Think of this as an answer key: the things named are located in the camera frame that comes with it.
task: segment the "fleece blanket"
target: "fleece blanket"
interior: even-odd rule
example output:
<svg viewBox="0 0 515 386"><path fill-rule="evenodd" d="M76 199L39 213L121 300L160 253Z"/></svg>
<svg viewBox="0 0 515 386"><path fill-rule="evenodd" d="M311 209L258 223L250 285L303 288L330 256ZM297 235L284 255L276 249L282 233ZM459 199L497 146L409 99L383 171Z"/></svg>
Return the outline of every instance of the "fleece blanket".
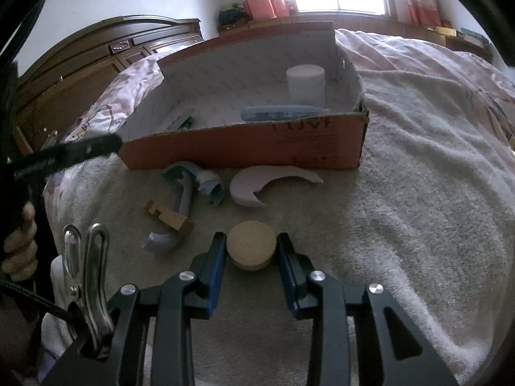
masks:
<svg viewBox="0 0 515 386"><path fill-rule="evenodd" d="M288 232L315 268L352 284L381 282L458 381L473 383L515 316L515 160L508 144L515 88L474 55L416 40L336 34L361 75L370 110L358 170L317 171L324 180L318 185L276 181L259 194L264 208L227 198L214 210L195 196L194 232L156 256L141 246L166 227L140 205L158 198L172 207L173 186L159 170L129 171L115 155L97 158L47 195L56 243L65 224L106 224L110 297L128 282L162 283L206 251L213 232L260 220ZM218 171L228 186L238 170ZM61 265L52 265L56 298ZM249 273L229 263L214 316L192 323L196 379L213 386L305 384L310 328L289 314L275 265ZM43 343L56 358L70 343L64 325L48 315Z"/></svg>

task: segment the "metal clip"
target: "metal clip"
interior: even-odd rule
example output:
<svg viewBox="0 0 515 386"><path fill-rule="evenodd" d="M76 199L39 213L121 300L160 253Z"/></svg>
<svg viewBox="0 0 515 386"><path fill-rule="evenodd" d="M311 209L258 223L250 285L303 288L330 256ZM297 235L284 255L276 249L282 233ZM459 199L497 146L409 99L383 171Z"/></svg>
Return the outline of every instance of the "metal clip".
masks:
<svg viewBox="0 0 515 386"><path fill-rule="evenodd" d="M63 269L66 306L70 312L82 313L93 340L93 353L103 358L109 352L114 324L107 311L105 274L109 232L99 223L89 227L86 244L79 230L66 225L63 230ZM72 339L77 327L68 324Z"/></svg>

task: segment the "round wooden block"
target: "round wooden block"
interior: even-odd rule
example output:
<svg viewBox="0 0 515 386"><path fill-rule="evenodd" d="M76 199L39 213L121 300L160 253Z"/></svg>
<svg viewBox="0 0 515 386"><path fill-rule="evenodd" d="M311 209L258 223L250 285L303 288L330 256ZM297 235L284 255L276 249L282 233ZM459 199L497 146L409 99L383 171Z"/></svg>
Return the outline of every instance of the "round wooden block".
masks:
<svg viewBox="0 0 515 386"><path fill-rule="evenodd" d="M266 267L275 250L276 235L263 222L241 222L227 236L227 252L234 264L243 270L256 271Z"/></svg>

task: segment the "headboard panel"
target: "headboard panel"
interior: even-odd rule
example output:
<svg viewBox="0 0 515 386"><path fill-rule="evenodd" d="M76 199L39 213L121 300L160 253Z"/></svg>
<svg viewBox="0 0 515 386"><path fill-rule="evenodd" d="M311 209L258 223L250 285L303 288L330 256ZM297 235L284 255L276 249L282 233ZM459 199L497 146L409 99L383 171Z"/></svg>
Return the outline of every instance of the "headboard panel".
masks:
<svg viewBox="0 0 515 386"><path fill-rule="evenodd" d="M92 24L41 56L19 79L14 139L23 154L75 123L125 68L202 41L199 19L120 16Z"/></svg>

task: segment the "open box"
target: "open box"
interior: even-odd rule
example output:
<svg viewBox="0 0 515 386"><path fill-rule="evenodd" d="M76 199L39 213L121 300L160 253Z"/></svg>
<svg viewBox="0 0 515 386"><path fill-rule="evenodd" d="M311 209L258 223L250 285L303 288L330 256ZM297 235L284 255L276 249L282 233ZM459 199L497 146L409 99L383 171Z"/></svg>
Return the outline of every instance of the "open box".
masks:
<svg viewBox="0 0 515 386"><path fill-rule="evenodd" d="M359 166L368 111L361 79L336 45L333 23L248 30L198 43L158 64L163 83L118 130L124 140L119 156L130 169L183 160L208 168ZM331 114L244 123L242 107L290 104L286 71L299 64L324 68ZM194 129L167 132L174 118L189 111Z"/></svg>

